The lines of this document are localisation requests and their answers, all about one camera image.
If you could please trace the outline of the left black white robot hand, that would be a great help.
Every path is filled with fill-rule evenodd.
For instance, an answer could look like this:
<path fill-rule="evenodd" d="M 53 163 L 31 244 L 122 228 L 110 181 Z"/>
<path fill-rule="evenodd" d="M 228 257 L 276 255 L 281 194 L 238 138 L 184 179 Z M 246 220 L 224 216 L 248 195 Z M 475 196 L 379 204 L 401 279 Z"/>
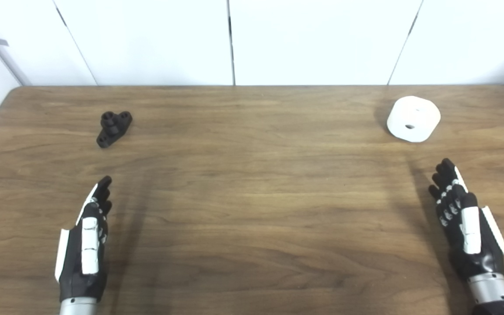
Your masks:
<path fill-rule="evenodd" d="M 108 274 L 104 267 L 108 239 L 107 217 L 110 176 L 97 182 L 85 199 L 74 227 L 60 231 L 54 276 L 60 301 L 72 298 L 102 299 Z"/>

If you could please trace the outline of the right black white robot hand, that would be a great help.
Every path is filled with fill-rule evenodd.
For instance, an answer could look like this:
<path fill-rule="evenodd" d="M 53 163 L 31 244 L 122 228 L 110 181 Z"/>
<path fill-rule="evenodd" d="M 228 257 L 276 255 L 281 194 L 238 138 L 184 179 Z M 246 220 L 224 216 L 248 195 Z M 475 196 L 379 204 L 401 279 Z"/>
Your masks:
<path fill-rule="evenodd" d="M 462 280 L 485 273 L 504 275 L 504 238 L 487 207 L 480 207 L 460 170 L 448 158 L 432 175 L 428 191 L 449 245 L 449 261 Z"/>

